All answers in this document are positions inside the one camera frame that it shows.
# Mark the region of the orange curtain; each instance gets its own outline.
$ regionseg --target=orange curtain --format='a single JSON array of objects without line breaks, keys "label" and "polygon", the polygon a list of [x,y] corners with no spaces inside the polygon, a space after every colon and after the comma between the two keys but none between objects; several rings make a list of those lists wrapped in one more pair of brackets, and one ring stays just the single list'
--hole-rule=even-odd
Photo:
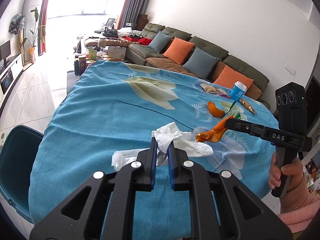
[{"label": "orange curtain", "polygon": [[117,22],[116,22],[116,29],[121,29],[121,27],[119,28],[120,23],[122,22],[122,18],[123,18],[123,14],[124,14],[124,5],[127,4],[128,0],[124,0],[123,3],[123,7],[122,7],[122,11],[120,13],[120,15],[118,16]]},{"label": "orange curtain", "polygon": [[[40,17],[39,17],[39,25],[46,25],[46,23],[47,23],[48,1],[49,0],[43,0],[42,1],[41,12],[40,12]],[[45,32],[42,31],[42,30],[39,30],[39,37],[41,37],[41,36],[44,37],[44,43],[41,40],[39,40],[39,44],[40,44],[40,46],[38,46],[39,55],[41,55],[44,52],[46,52]]]}]

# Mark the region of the white lid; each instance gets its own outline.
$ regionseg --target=white lid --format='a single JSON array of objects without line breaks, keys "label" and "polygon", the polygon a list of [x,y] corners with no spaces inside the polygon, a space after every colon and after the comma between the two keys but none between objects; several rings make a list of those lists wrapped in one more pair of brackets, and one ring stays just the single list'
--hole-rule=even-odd
[{"label": "white lid", "polygon": [[241,89],[242,91],[244,91],[244,92],[247,91],[247,87],[246,87],[244,84],[242,84],[240,81],[237,81],[237,82],[235,83],[235,85],[236,85],[239,89]]}]

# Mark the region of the blue tablecloth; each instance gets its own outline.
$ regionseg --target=blue tablecloth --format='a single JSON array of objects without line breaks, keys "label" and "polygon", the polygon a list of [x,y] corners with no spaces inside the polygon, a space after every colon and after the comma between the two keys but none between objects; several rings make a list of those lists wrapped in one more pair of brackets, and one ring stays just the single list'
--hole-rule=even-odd
[{"label": "blue tablecloth", "polygon": [[[147,148],[151,131],[176,122],[181,131],[214,127],[220,119],[207,101],[231,99],[205,93],[203,80],[179,73],[117,62],[90,66],[55,111],[39,146],[30,177],[29,208],[36,224],[95,171],[114,172],[116,150]],[[277,128],[272,114],[245,97],[250,122]],[[214,154],[194,160],[210,171],[232,170],[258,197],[268,192],[268,168],[275,148],[269,142],[227,131],[211,144]],[[170,188],[168,167],[156,170],[154,190],[137,192],[133,239],[179,239],[190,236],[188,192]]]}]

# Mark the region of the tv stand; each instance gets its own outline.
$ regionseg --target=tv stand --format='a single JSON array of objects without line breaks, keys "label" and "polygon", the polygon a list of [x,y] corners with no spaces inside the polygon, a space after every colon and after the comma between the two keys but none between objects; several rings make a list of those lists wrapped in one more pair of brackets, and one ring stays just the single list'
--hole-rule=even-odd
[{"label": "tv stand", "polygon": [[22,75],[22,56],[21,54],[15,55],[13,57],[8,58],[6,61],[7,65],[4,65],[4,67],[0,70],[0,79],[5,75],[5,73],[11,69],[13,81],[11,82],[10,86],[6,90],[6,92],[3,94],[2,89],[0,88],[0,116],[2,114],[2,111],[4,109],[5,103],[7,102],[13,87],[17,83],[19,77]]}]

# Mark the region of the orange peel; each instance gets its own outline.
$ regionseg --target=orange peel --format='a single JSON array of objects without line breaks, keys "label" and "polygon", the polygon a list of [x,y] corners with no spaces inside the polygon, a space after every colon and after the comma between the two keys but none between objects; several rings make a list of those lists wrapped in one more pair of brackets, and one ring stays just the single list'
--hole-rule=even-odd
[{"label": "orange peel", "polygon": [[233,118],[232,115],[227,118],[222,119],[218,124],[212,128],[212,130],[207,132],[200,132],[196,135],[197,142],[219,142],[223,136],[223,134],[228,130],[226,127],[226,121],[230,118]]},{"label": "orange peel", "polygon": [[211,101],[208,101],[208,110],[210,114],[215,117],[223,117],[225,115],[225,112],[217,108],[216,105]]}]

